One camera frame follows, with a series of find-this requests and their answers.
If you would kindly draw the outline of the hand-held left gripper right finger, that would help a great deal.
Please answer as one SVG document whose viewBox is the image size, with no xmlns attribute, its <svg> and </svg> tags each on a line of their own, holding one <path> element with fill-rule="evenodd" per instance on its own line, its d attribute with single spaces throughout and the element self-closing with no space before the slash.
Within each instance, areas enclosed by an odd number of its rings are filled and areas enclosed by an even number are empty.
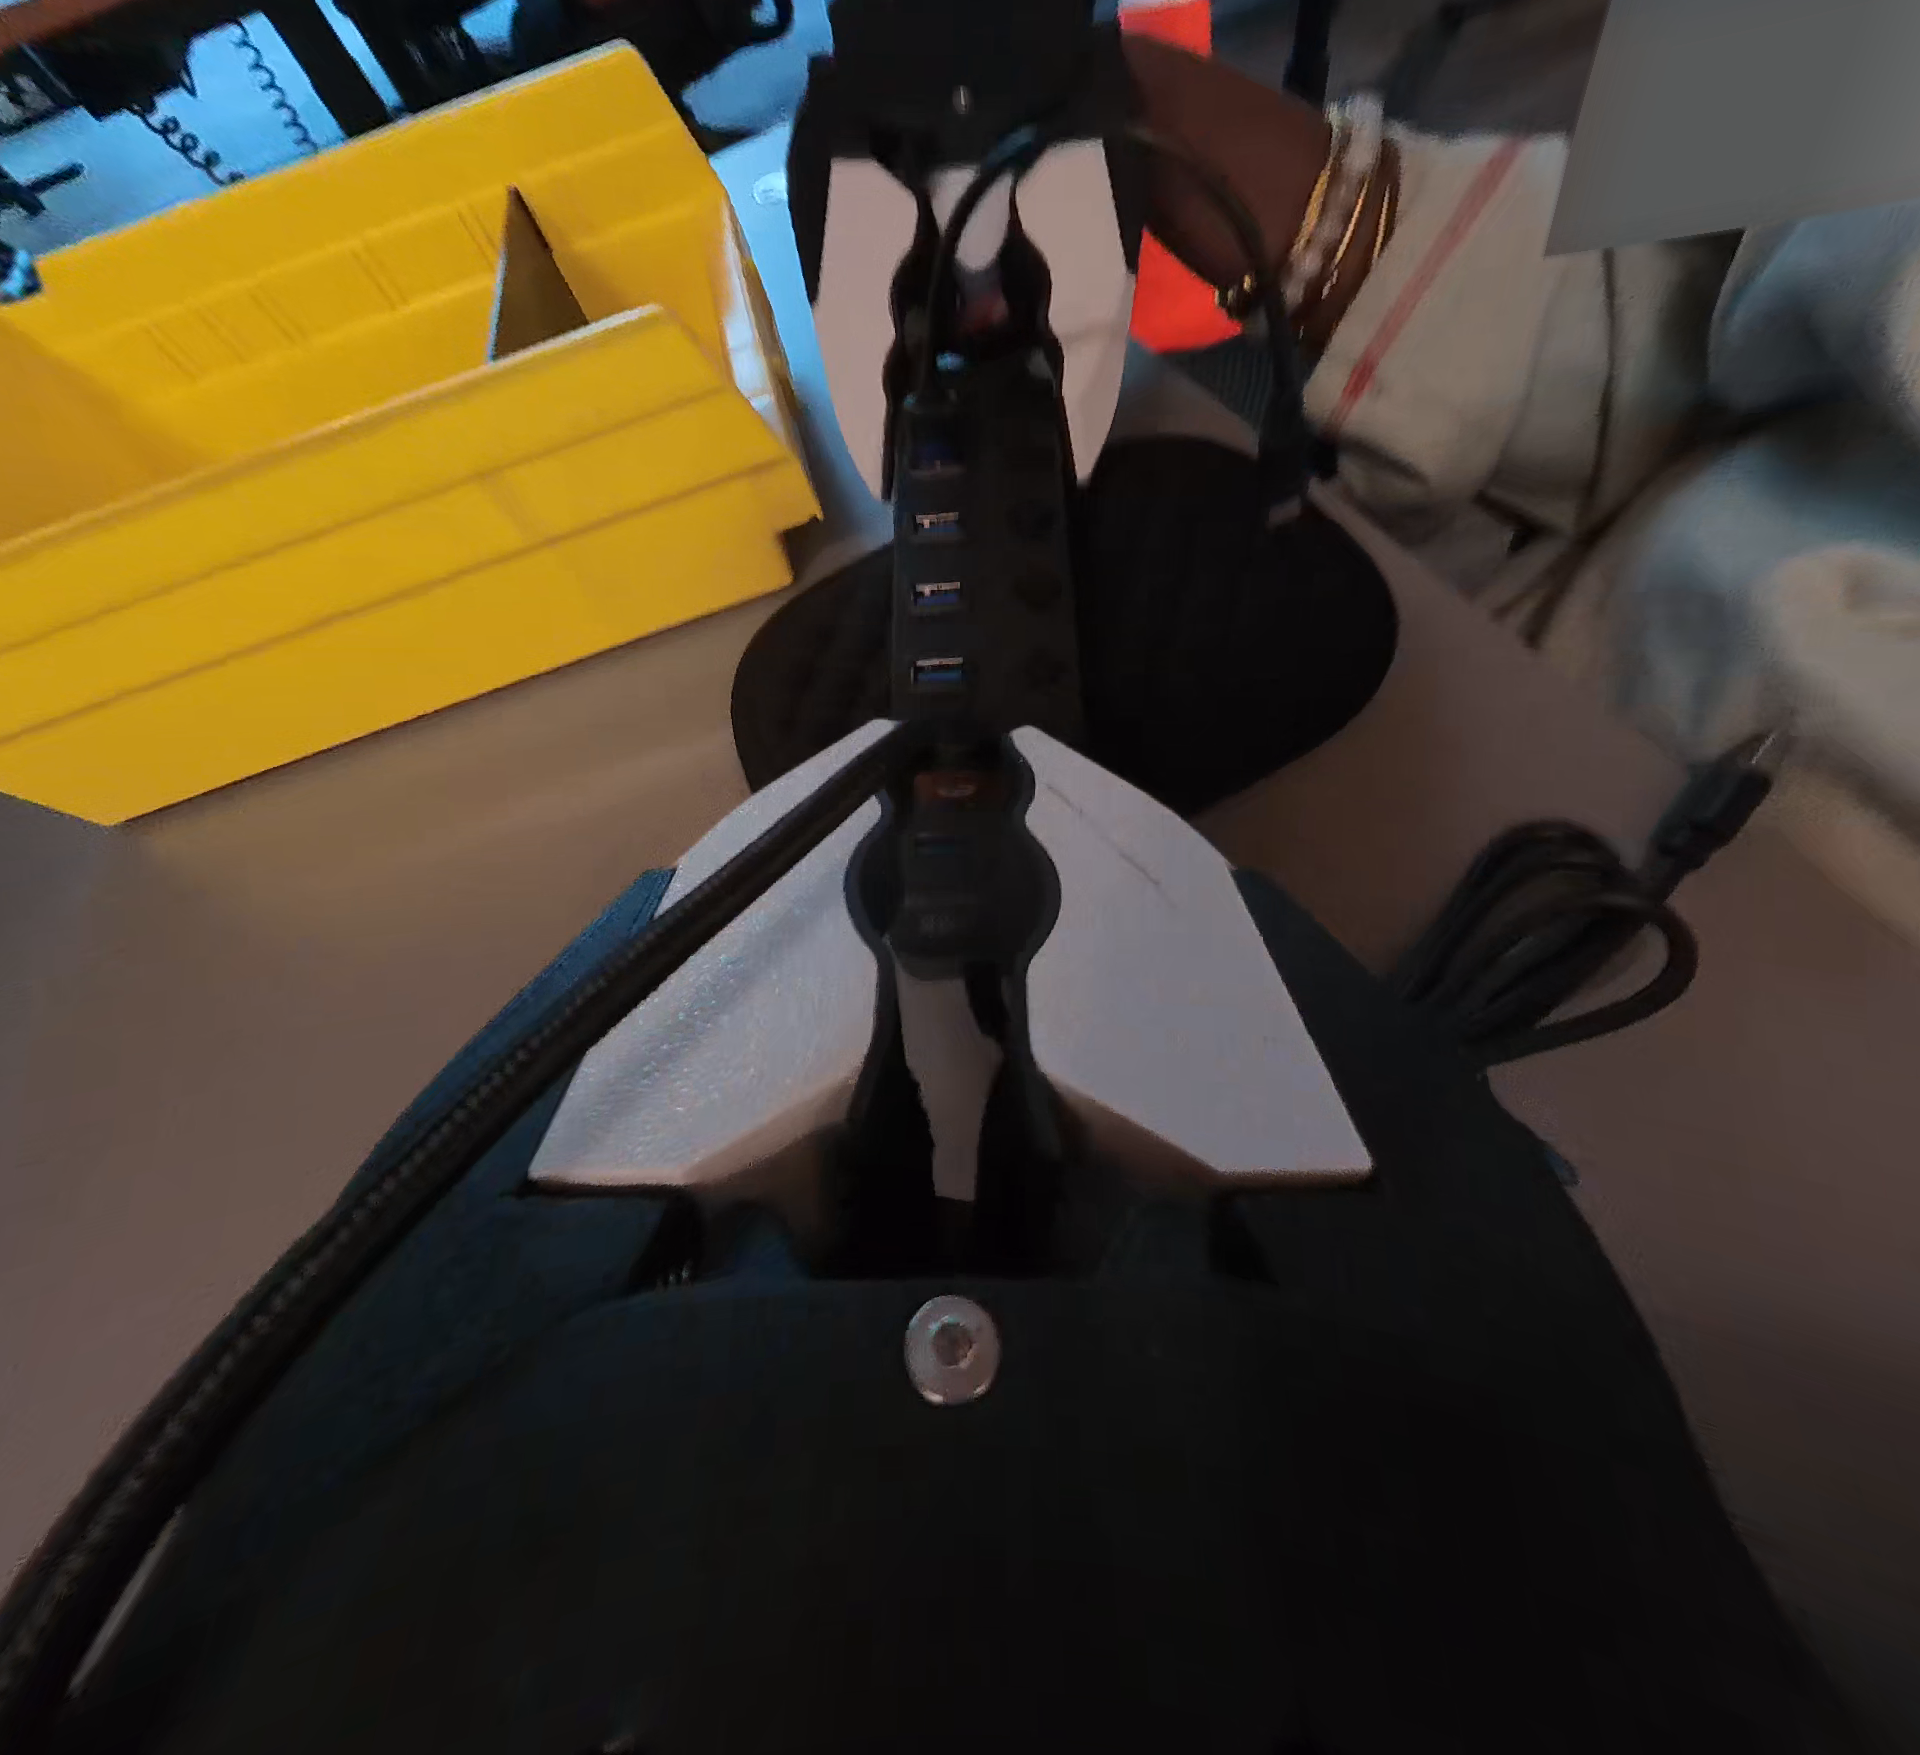
<svg viewBox="0 0 1920 1755">
<path fill-rule="evenodd" d="M 1226 860 L 1157 799 L 1038 727 L 1014 735 L 1058 890 L 1025 1027 L 1090 1144 L 1227 1188 L 1348 1186 L 1374 1153 Z"/>
</svg>

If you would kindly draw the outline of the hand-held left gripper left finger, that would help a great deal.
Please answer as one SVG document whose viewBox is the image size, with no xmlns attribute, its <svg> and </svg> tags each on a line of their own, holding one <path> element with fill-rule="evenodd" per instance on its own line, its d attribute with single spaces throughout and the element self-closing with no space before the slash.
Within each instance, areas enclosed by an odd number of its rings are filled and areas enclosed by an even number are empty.
<svg viewBox="0 0 1920 1755">
<path fill-rule="evenodd" d="M 959 1200 L 961 984 L 901 974 L 847 902 L 882 812 L 879 799 L 857 808 L 588 1051 L 534 1151 L 534 1188 L 773 1195 L 822 1218 L 812 1182 L 894 982 L 931 1188 Z"/>
</svg>

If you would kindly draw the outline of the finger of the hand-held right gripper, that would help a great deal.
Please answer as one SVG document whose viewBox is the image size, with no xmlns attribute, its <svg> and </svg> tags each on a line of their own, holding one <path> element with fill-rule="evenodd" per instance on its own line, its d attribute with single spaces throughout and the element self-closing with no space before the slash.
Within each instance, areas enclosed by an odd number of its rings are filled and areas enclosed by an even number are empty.
<svg viewBox="0 0 1920 1755">
<path fill-rule="evenodd" d="M 925 192 L 869 157 L 831 157 L 815 329 L 851 467 L 877 499 L 894 401 L 885 376 L 903 320 L 900 278 L 931 257 L 938 233 Z"/>
<path fill-rule="evenodd" d="M 1103 141 L 1042 152 L 1014 186 L 1013 209 L 1047 281 L 1044 329 L 1062 353 L 1071 469 L 1083 485 L 1120 404 L 1137 286 Z"/>
</svg>

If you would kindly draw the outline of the black usb hub with switches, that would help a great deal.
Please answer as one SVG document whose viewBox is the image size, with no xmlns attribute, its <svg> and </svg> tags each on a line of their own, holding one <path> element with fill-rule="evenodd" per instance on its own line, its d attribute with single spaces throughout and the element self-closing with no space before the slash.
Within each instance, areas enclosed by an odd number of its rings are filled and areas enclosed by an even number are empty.
<svg viewBox="0 0 1920 1755">
<path fill-rule="evenodd" d="M 887 940 L 925 980 L 1020 974 L 1058 913 L 1022 744 L 1085 733 L 1074 475 L 1051 355 L 936 356 L 894 413 L 885 472 L 891 714 L 917 747 L 894 799 Z"/>
</svg>

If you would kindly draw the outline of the yellow plastic bin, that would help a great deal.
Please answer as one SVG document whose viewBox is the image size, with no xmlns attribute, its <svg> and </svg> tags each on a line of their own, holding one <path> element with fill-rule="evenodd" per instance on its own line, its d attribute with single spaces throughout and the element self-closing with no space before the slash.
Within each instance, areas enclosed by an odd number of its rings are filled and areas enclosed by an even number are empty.
<svg viewBox="0 0 1920 1755">
<path fill-rule="evenodd" d="M 729 195 L 608 46 L 36 259 L 1 784 L 112 825 L 790 582 Z"/>
</svg>

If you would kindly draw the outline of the person's right hand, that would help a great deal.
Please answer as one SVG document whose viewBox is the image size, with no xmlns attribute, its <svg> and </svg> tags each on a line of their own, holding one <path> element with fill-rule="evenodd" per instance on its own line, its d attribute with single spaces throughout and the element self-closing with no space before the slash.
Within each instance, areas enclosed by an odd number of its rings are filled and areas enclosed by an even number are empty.
<svg viewBox="0 0 1920 1755">
<path fill-rule="evenodd" d="M 1134 338 L 1171 355 L 1235 334 L 1216 292 L 1278 281 L 1331 154 L 1331 127 L 1300 99 L 1184 46 L 1123 36 L 1142 159 L 1145 240 Z"/>
</svg>

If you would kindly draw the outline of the person's light grey clothing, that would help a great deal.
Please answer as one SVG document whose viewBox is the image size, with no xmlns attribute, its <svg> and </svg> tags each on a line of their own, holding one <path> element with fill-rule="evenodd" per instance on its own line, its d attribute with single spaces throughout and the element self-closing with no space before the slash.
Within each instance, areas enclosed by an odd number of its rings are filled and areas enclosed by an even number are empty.
<svg viewBox="0 0 1920 1755">
<path fill-rule="evenodd" d="M 1596 463 L 1500 607 L 1670 753 L 1772 735 L 1780 830 L 1917 927 L 1916 202 L 1600 253 Z"/>
</svg>

